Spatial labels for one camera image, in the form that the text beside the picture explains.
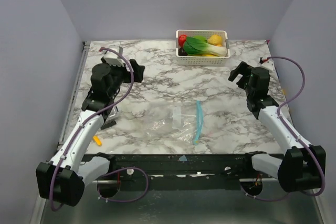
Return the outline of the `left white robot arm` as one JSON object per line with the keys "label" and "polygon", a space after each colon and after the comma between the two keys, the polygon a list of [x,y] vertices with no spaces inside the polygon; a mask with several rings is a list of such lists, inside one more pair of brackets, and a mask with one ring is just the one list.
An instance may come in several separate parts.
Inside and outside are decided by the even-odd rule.
{"label": "left white robot arm", "polygon": [[116,175],[115,156],[97,153],[85,162],[83,157],[96,132],[104,126],[115,108],[115,96],[121,85],[142,82],[144,70],[145,67],[134,59],[120,65],[102,60],[93,67],[91,88],[73,131],[51,160],[41,162],[36,168],[41,198],[75,206],[87,185],[97,178],[112,179]]}

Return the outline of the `yellow toy lemon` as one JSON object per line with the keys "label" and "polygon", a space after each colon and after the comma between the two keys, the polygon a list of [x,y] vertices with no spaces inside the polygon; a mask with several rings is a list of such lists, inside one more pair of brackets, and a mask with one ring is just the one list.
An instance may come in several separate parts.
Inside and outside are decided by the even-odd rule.
{"label": "yellow toy lemon", "polygon": [[207,42],[214,46],[222,46],[223,39],[220,35],[212,35]]}

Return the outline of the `white perforated plastic basket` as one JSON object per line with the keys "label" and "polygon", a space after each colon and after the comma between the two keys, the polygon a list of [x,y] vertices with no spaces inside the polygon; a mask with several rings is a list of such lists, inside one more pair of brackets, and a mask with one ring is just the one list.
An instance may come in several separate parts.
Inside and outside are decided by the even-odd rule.
{"label": "white perforated plastic basket", "polygon": [[223,30],[177,30],[176,60],[184,66],[223,66],[231,57]]}

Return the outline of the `red toy tomato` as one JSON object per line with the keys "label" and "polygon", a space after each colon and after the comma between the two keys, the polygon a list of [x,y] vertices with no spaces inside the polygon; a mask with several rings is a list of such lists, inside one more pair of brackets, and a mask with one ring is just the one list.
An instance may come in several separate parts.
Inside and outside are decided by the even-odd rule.
{"label": "red toy tomato", "polygon": [[184,34],[182,34],[178,37],[178,45],[180,47],[183,47],[184,43],[186,42],[186,38],[187,38],[187,36],[184,35]]}

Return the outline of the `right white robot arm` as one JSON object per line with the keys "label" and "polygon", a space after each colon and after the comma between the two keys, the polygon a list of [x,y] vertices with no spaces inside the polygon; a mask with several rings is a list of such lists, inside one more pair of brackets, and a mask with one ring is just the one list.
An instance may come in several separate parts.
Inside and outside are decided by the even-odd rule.
{"label": "right white robot arm", "polygon": [[322,146],[306,140],[286,119],[281,106],[268,94],[270,73],[263,67],[252,67],[242,61],[230,72],[229,81],[241,75],[237,86],[246,93],[247,108],[272,134],[284,153],[283,159],[267,153],[248,153],[241,165],[249,178],[259,172],[278,180],[281,188],[291,193],[325,188],[326,153]]}

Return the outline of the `clear zip top bag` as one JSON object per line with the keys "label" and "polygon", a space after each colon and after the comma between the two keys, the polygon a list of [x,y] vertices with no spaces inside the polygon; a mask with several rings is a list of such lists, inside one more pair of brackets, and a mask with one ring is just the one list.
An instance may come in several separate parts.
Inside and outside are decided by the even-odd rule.
{"label": "clear zip top bag", "polygon": [[197,145],[204,124],[202,105],[200,101],[153,103],[143,123],[149,139],[170,138]]}

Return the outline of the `green toy bok choy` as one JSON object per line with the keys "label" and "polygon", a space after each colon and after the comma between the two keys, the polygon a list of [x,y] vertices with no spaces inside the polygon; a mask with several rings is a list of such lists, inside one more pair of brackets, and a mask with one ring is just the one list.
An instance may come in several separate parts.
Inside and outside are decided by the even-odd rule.
{"label": "green toy bok choy", "polygon": [[225,57],[227,50],[224,47],[214,46],[194,37],[187,37],[183,49],[189,56],[200,56],[202,54],[213,54]]}

